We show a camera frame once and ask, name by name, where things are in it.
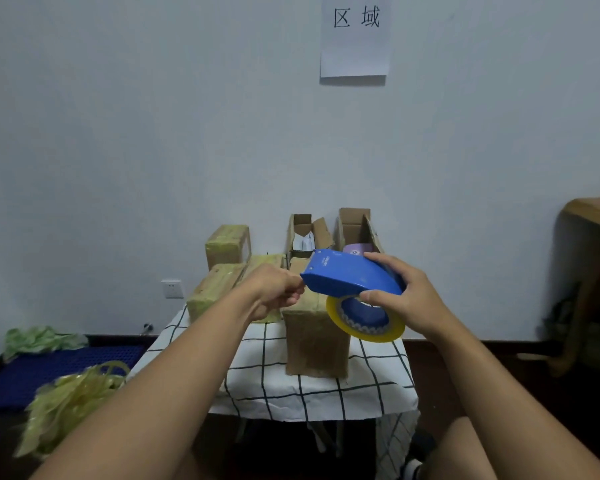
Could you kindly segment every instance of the white tablecloth with black grid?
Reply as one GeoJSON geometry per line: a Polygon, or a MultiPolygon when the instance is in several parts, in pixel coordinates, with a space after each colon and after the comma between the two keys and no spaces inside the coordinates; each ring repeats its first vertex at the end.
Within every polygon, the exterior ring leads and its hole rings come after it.
{"type": "MultiPolygon", "coordinates": [[[[133,377],[189,326],[185,306],[131,370],[133,377]]],[[[248,419],[376,418],[376,479],[394,480],[408,452],[418,395],[401,340],[351,339],[347,379],[288,376],[284,322],[251,324],[209,412],[248,419]]]]}

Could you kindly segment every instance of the blue tape dispenser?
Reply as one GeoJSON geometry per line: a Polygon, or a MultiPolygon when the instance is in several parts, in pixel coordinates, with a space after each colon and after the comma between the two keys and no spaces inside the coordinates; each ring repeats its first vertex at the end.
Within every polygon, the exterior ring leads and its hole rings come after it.
{"type": "Polygon", "coordinates": [[[311,291],[328,295],[329,317],[353,337],[392,342],[403,334],[399,316],[357,298],[366,290],[402,294],[406,286],[391,269],[359,255],[321,249],[314,252],[300,276],[311,291]]]}

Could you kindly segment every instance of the yellow tape roll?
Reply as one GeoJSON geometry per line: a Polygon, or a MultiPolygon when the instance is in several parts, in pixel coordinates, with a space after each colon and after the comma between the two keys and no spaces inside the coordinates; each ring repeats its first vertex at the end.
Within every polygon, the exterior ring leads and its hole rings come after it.
{"type": "Polygon", "coordinates": [[[329,318],[331,318],[332,322],[334,322],[341,330],[344,330],[352,337],[360,340],[366,340],[368,342],[392,342],[396,339],[399,339],[404,333],[405,326],[402,319],[395,313],[389,310],[384,310],[384,308],[383,310],[389,318],[389,325],[388,329],[382,333],[364,333],[348,325],[344,318],[340,316],[342,313],[342,307],[340,304],[347,298],[355,298],[355,295],[343,296],[341,298],[328,296],[326,306],[327,313],[329,314],[329,318]]]}

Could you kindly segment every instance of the person's right arm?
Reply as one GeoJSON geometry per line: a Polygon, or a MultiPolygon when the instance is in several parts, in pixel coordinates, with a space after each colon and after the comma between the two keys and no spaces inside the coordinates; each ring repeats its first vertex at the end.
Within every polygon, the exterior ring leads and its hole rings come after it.
{"type": "Polygon", "coordinates": [[[538,403],[440,299],[427,276],[398,258],[365,253],[408,283],[360,298],[391,309],[444,357],[464,410],[499,480],[600,479],[600,460],[538,403]]]}

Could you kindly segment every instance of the taped cardboard box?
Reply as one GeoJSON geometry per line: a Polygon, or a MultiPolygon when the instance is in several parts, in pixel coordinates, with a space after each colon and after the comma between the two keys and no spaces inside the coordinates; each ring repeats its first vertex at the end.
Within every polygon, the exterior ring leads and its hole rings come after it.
{"type": "Polygon", "coordinates": [[[313,234],[315,243],[314,249],[328,249],[334,247],[335,243],[327,227],[327,222],[324,217],[311,221],[311,214],[291,214],[289,218],[289,227],[287,229],[287,243],[285,251],[287,253],[288,262],[291,258],[310,258],[313,250],[295,250],[294,236],[296,234],[306,236],[309,233],[313,234]]]}
{"type": "Polygon", "coordinates": [[[367,243],[373,246],[375,252],[384,253],[378,234],[371,224],[371,209],[341,208],[336,224],[336,249],[341,251],[348,244],[367,243]]]}
{"type": "Polygon", "coordinates": [[[221,225],[205,243],[209,270],[216,264],[245,263],[251,257],[251,237],[246,225],[221,225]]]}
{"type": "MultiPolygon", "coordinates": [[[[292,258],[289,270],[302,273],[307,258],[292,258]]],[[[287,326],[287,374],[344,379],[348,375],[351,336],[331,321],[326,295],[304,290],[300,300],[282,309],[287,326]]]]}
{"type": "Polygon", "coordinates": [[[229,293],[245,267],[244,263],[213,266],[187,300],[189,323],[195,322],[211,305],[229,293]]]}
{"type": "MultiPolygon", "coordinates": [[[[247,267],[244,270],[242,277],[240,278],[240,281],[238,283],[240,284],[241,282],[243,282],[246,279],[246,277],[261,264],[269,263],[278,267],[282,267],[284,258],[284,254],[265,254],[251,256],[251,259],[249,259],[249,263],[247,264],[247,267]]],[[[271,313],[269,313],[269,315],[264,317],[262,320],[255,321],[254,323],[273,323],[279,322],[280,320],[282,320],[280,310],[272,310],[271,313]]]]}

